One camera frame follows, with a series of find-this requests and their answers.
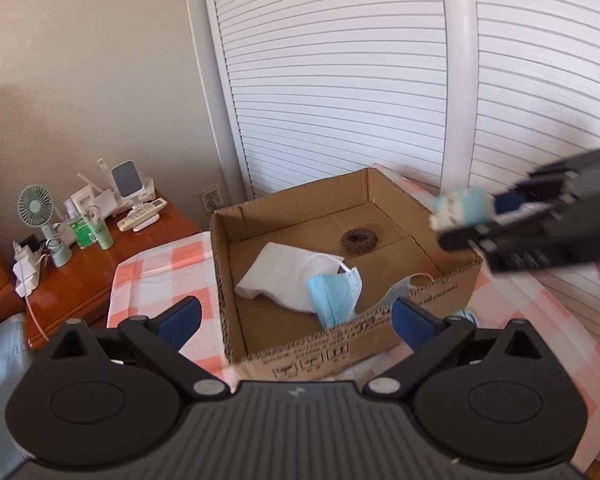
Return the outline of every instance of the small stuffed toy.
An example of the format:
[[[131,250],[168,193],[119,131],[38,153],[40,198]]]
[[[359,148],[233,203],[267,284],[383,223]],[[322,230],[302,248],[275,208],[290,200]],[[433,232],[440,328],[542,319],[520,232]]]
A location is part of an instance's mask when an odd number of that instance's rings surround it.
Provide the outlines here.
[[[477,187],[439,196],[433,207],[429,224],[434,231],[471,227],[495,216],[494,197]]]

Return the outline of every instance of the wall outlet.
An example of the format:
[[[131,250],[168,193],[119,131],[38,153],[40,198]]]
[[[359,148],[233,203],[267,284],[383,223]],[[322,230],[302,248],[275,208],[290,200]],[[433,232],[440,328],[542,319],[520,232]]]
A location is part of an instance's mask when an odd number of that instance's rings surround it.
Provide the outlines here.
[[[216,209],[220,209],[226,205],[218,184],[200,193],[200,202],[202,202],[205,213],[212,213]]]

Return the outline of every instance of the green fan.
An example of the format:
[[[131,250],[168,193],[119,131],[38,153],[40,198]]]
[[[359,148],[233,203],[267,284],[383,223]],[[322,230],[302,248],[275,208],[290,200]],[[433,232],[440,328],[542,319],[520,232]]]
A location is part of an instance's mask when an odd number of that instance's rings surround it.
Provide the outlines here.
[[[71,259],[71,248],[62,242],[60,235],[51,227],[54,200],[46,187],[27,186],[18,199],[18,214],[29,227],[39,227],[46,238],[46,246],[56,267],[62,267]]]

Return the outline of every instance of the pink and white tablecloth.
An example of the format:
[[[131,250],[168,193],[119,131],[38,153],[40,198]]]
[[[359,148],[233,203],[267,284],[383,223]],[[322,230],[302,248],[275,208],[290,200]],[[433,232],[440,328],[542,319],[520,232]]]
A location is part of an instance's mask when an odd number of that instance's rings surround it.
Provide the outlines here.
[[[431,194],[387,168],[375,167],[421,203],[431,205]],[[235,387],[239,377],[229,366],[222,345],[209,232],[144,251],[120,264],[113,283],[107,326],[115,327],[134,314],[154,317],[185,296],[196,296],[203,314],[200,329],[180,353]],[[474,314],[480,327],[501,328],[512,317],[525,317],[541,333],[575,382],[589,410],[589,423],[573,459],[574,465],[586,469],[600,452],[600,345],[527,273],[495,278],[483,266],[465,310]],[[410,353],[403,343],[329,380],[363,383]]]

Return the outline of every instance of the fan grille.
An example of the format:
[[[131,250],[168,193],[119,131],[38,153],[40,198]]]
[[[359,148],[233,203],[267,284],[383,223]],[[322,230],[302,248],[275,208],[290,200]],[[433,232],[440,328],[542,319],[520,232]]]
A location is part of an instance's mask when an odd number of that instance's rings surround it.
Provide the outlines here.
[[[18,214],[29,227],[42,227],[51,219],[54,201],[43,186],[27,186],[18,199]]]

